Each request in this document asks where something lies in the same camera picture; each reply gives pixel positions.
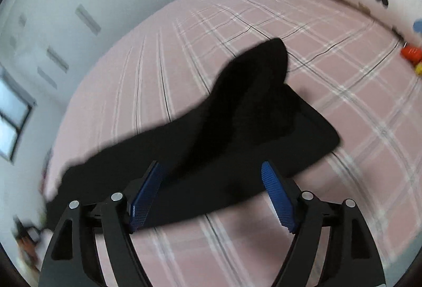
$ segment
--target black cloth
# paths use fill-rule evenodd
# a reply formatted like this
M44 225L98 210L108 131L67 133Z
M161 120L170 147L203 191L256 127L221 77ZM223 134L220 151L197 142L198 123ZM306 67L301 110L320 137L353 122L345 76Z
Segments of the black cloth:
M230 61L210 95L193 110L105 148L70 167L47 203L54 230L69 202L91 204L122 191L153 160L168 176L145 226L189 219L244 201L262 191L263 161L291 177L339 144L334 128L284 83L287 51L268 40Z

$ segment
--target plaid blanket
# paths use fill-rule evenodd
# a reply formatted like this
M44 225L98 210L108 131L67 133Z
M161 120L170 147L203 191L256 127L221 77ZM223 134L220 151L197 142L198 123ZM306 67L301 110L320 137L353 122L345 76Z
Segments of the plaid blanket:
M73 96L47 177L105 145L192 107L234 54L283 39L288 84L337 129L343 144L296 178L320 199L353 198L385 268L421 230L422 92L393 33L337 0L177 0L99 60ZM322 267L324 243L310 278ZM266 194L132 236L154 286L269 286L292 237ZM115 280L102 238L109 286Z

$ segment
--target bed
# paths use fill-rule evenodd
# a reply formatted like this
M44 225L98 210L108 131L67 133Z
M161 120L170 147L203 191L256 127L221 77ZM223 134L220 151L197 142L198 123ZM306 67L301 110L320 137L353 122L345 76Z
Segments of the bed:
M343 140L295 180L322 200L357 202L393 285L392 269L421 232L421 83L400 57L400 39L339 0L176 0L149 17L98 61L71 99L47 199L70 164L166 123L166 105L172 119L181 115L236 53L273 37L289 51L288 84ZM309 286L327 238L324 232ZM154 286L260 287L272 284L292 235L264 193L132 240ZM116 286L100 236L97 244L107 284Z

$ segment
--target red object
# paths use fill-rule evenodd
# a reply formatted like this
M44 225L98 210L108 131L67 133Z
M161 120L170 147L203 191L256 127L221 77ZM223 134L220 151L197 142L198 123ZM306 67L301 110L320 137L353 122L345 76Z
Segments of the red object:
M414 46L405 46L401 50L402 56L417 65L422 60L422 49Z

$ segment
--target yellow object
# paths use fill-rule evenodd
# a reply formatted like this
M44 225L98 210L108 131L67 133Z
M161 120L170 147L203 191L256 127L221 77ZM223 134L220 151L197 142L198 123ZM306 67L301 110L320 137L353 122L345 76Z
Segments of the yellow object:
M417 75L422 75L422 62L419 62L415 67L415 72Z

